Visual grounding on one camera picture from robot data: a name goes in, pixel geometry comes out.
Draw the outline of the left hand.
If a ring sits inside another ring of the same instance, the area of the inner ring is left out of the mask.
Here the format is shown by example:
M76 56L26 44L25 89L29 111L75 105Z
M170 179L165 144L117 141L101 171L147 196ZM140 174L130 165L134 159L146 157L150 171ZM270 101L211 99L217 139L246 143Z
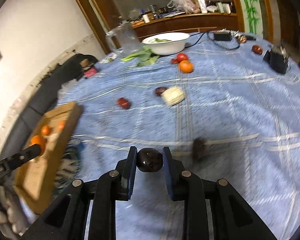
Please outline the left hand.
M0 231L8 239L20 239L29 227L30 223L14 189L0 186Z

